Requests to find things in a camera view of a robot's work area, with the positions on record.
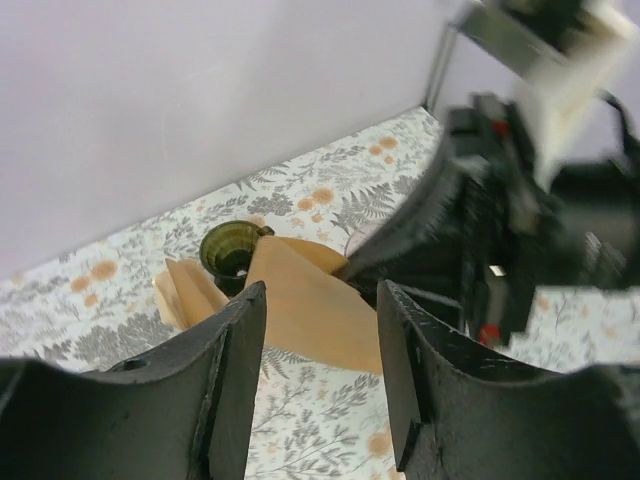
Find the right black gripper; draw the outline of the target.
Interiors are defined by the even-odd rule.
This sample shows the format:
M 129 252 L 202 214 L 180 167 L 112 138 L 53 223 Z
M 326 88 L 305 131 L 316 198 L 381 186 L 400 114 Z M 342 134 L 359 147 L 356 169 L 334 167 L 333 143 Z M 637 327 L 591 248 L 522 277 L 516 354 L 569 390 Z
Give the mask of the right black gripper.
M 537 151 L 514 102 L 473 95 L 470 107 L 456 112 L 450 139 L 337 277 L 359 280 L 374 310 L 378 283 L 391 280 L 449 326 L 459 328 L 461 320 L 484 346 L 506 346 L 525 330 L 535 290 L 550 270 L 543 251 L 558 227 L 558 206 L 533 178 Z M 428 274 L 459 261 L 461 221 L 459 302 L 458 280 Z

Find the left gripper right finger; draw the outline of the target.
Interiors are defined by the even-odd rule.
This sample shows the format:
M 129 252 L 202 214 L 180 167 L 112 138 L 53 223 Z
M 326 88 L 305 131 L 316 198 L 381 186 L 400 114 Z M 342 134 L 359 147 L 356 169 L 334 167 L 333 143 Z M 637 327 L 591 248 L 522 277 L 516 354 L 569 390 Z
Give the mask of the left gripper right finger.
M 548 479 L 558 376 L 466 337 L 382 281 L 377 319 L 396 468 L 408 479 Z

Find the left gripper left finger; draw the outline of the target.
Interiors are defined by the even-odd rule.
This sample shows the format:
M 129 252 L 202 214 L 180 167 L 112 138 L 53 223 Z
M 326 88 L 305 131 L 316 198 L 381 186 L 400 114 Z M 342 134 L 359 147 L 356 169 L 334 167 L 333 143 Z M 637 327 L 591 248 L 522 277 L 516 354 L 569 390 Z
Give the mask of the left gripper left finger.
M 266 330 L 258 281 L 218 313 L 123 360 L 110 479 L 241 479 Z

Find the brown paper coffee filters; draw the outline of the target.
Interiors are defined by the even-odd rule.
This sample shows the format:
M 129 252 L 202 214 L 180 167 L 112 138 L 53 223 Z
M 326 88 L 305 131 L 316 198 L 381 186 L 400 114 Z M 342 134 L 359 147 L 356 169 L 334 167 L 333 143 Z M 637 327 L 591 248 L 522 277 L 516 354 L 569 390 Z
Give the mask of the brown paper coffee filters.
M 177 295 L 176 320 L 181 329 L 195 326 L 229 303 L 227 295 L 195 260 L 167 258 L 165 263 Z

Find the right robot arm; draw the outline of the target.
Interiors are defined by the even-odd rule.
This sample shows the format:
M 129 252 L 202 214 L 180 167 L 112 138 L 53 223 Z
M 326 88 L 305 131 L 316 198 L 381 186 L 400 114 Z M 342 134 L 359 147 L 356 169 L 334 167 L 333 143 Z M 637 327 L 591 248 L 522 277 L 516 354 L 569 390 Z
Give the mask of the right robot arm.
M 514 103 L 475 94 L 444 117 L 436 154 L 397 211 L 336 277 L 370 305 L 396 283 L 427 312 L 490 347 L 523 332 L 536 290 L 639 283 L 639 143 L 564 165 L 548 188 Z

